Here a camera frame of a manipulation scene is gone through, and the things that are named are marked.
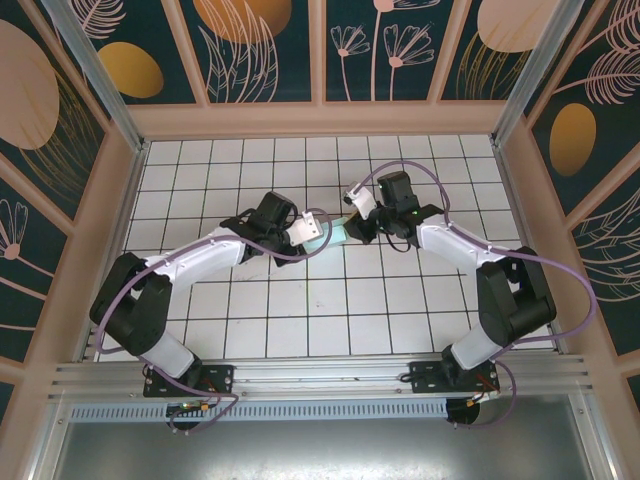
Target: grid tile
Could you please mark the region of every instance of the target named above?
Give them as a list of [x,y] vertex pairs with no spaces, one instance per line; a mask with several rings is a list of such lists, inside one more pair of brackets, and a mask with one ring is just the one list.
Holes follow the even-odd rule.
[[353,355],[391,353],[389,319],[386,315],[349,317],[349,331]]
[[431,143],[427,135],[408,135],[398,137],[402,158],[433,157]]
[[[520,246],[488,137],[391,135],[155,142],[126,248],[147,257],[180,247],[255,208],[272,188],[300,211],[349,214],[355,209],[342,202],[345,187],[399,158],[440,176],[458,225]],[[442,206],[428,175],[405,170],[421,204]],[[350,239],[284,267],[261,256],[213,272],[174,293],[167,328],[205,359],[419,353],[459,339],[477,322],[477,308],[473,277],[424,250],[398,253],[381,237],[368,246]]]
[[218,360],[224,358],[224,339],[227,332],[225,320],[197,320],[188,322],[185,346],[197,352],[200,358]]
[[387,311],[382,278],[347,279],[347,295],[350,314],[373,314]]
[[[404,249],[406,245],[398,243],[398,248]],[[406,253],[394,250],[391,245],[381,245],[382,265],[385,277],[416,277],[420,275],[420,265],[416,250],[412,248]]]
[[175,165],[181,146],[182,142],[153,142],[149,150],[147,165]]
[[349,355],[347,317],[309,318],[309,355],[312,357]]
[[400,158],[400,144],[398,137],[395,136],[377,136],[369,137],[369,155],[370,158],[394,159]]
[[481,210],[509,210],[507,193],[501,183],[477,183],[473,189]]
[[338,158],[340,160],[366,159],[368,162],[367,137],[338,137]]
[[335,137],[307,138],[307,160],[337,160]]
[[151,165],[144,169],[140,191],[171,190],[176,176],[175,165]]
[[467,157],[493,157],[493,149],[487,135],[460,135],[460,143]]
[[212,163],[239,163],[242,161],[242,140],[214,140]]
[[344,253],[342,248],[328,248],[323,255],[312,257],[308,260],[308,277],[319,278],[343,278],[344,277]]
[[389,313],[426,312],[424,291],[419,277],[386,278],[387,305]]
[[331,187],[339,185],[338,162],[307,163],[307,186]]
[[207,188],[238,188],[239,185],[239,163],[212,163],[209,165]]
[[502,182],[500,171],[496,159],[490,158],[469,158],[467,166],[473,182]]
[[276,138],[275,161],[290,162],[305,159],[304,138]]
[[273,138],[254,138],[244,141],[243,162],[273,162]]
[[167,218],[170,201],[171,192],[140,192],[133,218]]
[[389,315],[393,353],[432,352],[431,327],[426,313]]
[[371,173],[369,160],[345,160],[341,161],[339,165],[340,185],[343,187],[348,187],[354,182],[360,183]]
[[344,247],[347,278],[382,277],[380,251],[371,245]]
[[347,302],[344,280],[309,280],[309,315],[345,315]]
[[304,185],[306,176],[305,162],[277,162],[274,165],[274,187],[299,187]]
[[489,240],[517,240],[518,229],[510,211],[480,212]]
[[171,194],[169,218],[200,218],[204,190],[175,190]]
[[462,157],[462,146],[457,135],[430,135],[431,150],[435,158]]
[[173,184],[174,190],[203,190],[207,183],[208,164],[180,165]]
[[189,140],[182,142],[179,163],[209,163],[211,140]]
[[307,318],[270,318],[267,337],[268,357],[307,356]]
[[267,282],[231,283],[229,318],[265,318],[268,298]]
[[227,318],[229,284],[197,283],[191,288],[189,319]]
[[453,312],[465,309],[458,277],[424,277],[422,281],[429,312]]
[[229,320],[224,358],[264,358],[266,341],[265,318]]
[[245,163],[242,165],[240,188],[271,188],[272,185],[273,163]]
[[237,208],[238,190],[207,190],[203,211],[205,217],[231,217],[236,214]]
[[270,317],[301,317],[306,314],[307,282],[298,280],[269,284]]
[[436,158],[436,170],[442,183],[469,183],[469,171],[464,158]]

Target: purple cable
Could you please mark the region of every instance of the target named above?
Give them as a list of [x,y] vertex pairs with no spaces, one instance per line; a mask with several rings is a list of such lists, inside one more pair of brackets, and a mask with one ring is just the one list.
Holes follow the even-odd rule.
[[500,365],[504,369],[504,371],[507,372],[507,375],[509,375],[509,379],[511,380],[511,402],[509,403],[509,408],[507,408],[507,410],[502,414],[502,416],[500,416],[500,418],[496,418],[495,420],[492,420],[490,422],[481,423],[480,425],[464,425],[464,427],[468,428],[469,430],[482,430],[485,428],[496,427],[500,425],[509,417],[509,415],[511,415],[511,412],[513,412],[513,409],[516,406],[516,395],[518,393],[518,388],[516,387],[516,379],[513,376],[513,372],[500,360],[496,360],[495,362],[496,365]]
[[242,237],[238,237],[236,235],[220,235],[218,237],[210,237],[210,236],[206,236],[200,240],[198,240],[197,242],[181,249],[181,250],[176,250],[175,252],[173,252],[171,255],[168,255],[167,257],[163,258],[162,260],[154,263],[153,265],[148,266],[147,268],[145,268],[144,270],[142,270],[140,273],[138,273],[137,275],[135,275],[131,280],[129,280],[124,287],[122,287],[122,289],[118,292],[118,294],[114,297],[113,301],[111,302],[111,305],[109,305],[109,308],[107,308],[107,311],[105,312],[104,316],[102,317],[102,321],[100,322],[100,325],[98,325],[98,330],[96,331],[96,337],[98,339],[97,343],[96,343],[96,350],[99,353],[108,355],[110,353],[116,353],[116,352],[122,352],[124,349],[120,348],[120,347],[116,347],[116,348],[103,348],[102,347],[102,342],[104,340],[104,331],[105,328],[107,326],[107,323],[109,323],[109,320],[111,319],[111,315],[113,315],[113,312],[115,311],[115,309],[117,308],[118,304],[122,301],[122,299],[125,297],[125,295],[127,295],[129,293],[129,291],[133,288],[133,286],[138,283],[141,279],[143,279],[144,277],[146,277],[147,275],[149,275],[151,272],[157,270],[160,267],[163,267],[165,265],[168,265],[169,263],[177,260],[178,258],[180,258],[182,255],[185,255],[189,252],[192,252],[193,250],[197,250],[200,247],[203,247],[205,245],[208,245],[210,243],[213,242],[237,242],[237,241],[241,241],[246,245],[249,245],[250,247],[255,248],[256,250],[260,250],[263,253],[266,253],[268,255],[271,255],[272,257],[275,258],[280,258],[282,260],[306,260],[308,258],[311,257],[315,257],[316,255],[318,255],[322,250],[324,250],[327,245],[329,245],[329,242],[331,240],[331,235],[333,234],[333,225],[331,224],[331,218],[329,217],[329,214],[327,212],[325,212],[324,210],[321,210],[319,208],[309,208],[307,209],[307,212],[311,212],[311,213],[317,213],[323,217],[325,217],[325,219],[327,220],[327,224],[329,226],[329,231],[327,232],[327,238],[325,239],[324,243],[314,252],[312,253],[307,253],[304,255],[284,255],[282,253],[277,253],[277,252],[272,252],[271,250],[268,250],[266,248],[264,248],[262,245],[259,245],[255,242],[252,242],[251,240],[247,240],[246,238],[242,238]]
[[539,337],[521,338],[521,339],[516,340],[515,342],[513,342],[511,345],[507,345],[506,347],[504,347],[498,353],[493,355],[493,357],[491,357],[492,359],[495,360],[500,355],[502,355],[503,353],[511,350],[515,345],[518,345],[520,343],[538,342],[538,341],[541,341],[541,340],[559,340],[561,338],[569,337],[571,335],[576,335],[576,334],[582,332],[584,329],[586,329],[589,326],[589,324],[595,318],[596,306],[598,304],[598,301],[596,299],[596,294],[593,291],[593,288],[591,287],[591,284],[589,283],[589,280],[584,278],[582,275],[580,275],[577,271],[575,271],[571,267],[568,267],[566,265],[563,265],[562,263],[556,262],[555,260],[550,260],[548,258],[539,257],[537,255],[528,255],[526,253],[513,252],[511,250],[504,250],[502,248],[495,248],[495,247],[493,247],[492,245],[490,245],[488,243],[480,242],[477,239],[475,239],[473,237],[470,237],[465,232],[463,232],[460,229],[458,229],[457,226],[455,224],[453,224],[451,222],[451,220],[449,219],[449,210],[451,209],[451,200],[449,199],[449,195],[447,195],[447,192],[444,189],[444,185],[442,185],[442,182],[440,181],[438,176],[435,173],[433,173],[431,170],[429,170],[427,167],[425,167],[424,165],[421,165],[421,164],[419,164],[417,162],[412,162],[412,161],[409,161],[409,160],[394,160],[394,161],[385,163],[384,165],[379,166],[373,172],[371,172],[369,175],[367,175],[364,178],[364,180],[362,180],[362,182],[360,182],[360,185],[354,190],[353,193],[358,193],[360,191],[360,189],[363,188],[363,186],[369,180],[371,180],[377,173],[379,173],[381,170],[384,170],[385,168],[391,167],[393,165],[411,165],[412,167],[419,168],[420,170],[425,172],[427,175],[429,175],[433,179],[433,181],[436,183],[436,185],[440,189],[440,193],[442,194],[442,200],[443,200],[443,203],[444,203],[444,214],[443,215],[444,215],[445,221],[447,222],[447,225],[449,226],[449,228],[451,228],[451,230],[454,233],[456,233],[458,236],[462,237],[467,242],[469,242],[469,243],[471,243],[471,244],[473,244],[473,245],[475,245],[477,247],[480,247],[482,249],[490,250],[490,251],[492,251],[494,253],[497,253],[498,255],[504,255],[505,257],[517,258],[519,260],[528,260],[528,261],[531,261],[531,262],[538,262],[538,263],[542,263],[542,264],[545,264],[545,265],[550,265],[552,267],[559,268],[560,270],[562,270],[562,271],[568,273],[569,275],[572,275],[573,277],[575,277],[582,284],[582,286],[585,288],[585,290],[587,291],[587,293],[589,295],[589,311],[587,312],[587,315],[584,318],[584,320],[577,327],[572,328],[571,330],[567,330],[566,332],[556,333],[556,334],[553,334],[553,335],[542,335],[542,336],[539,336]]

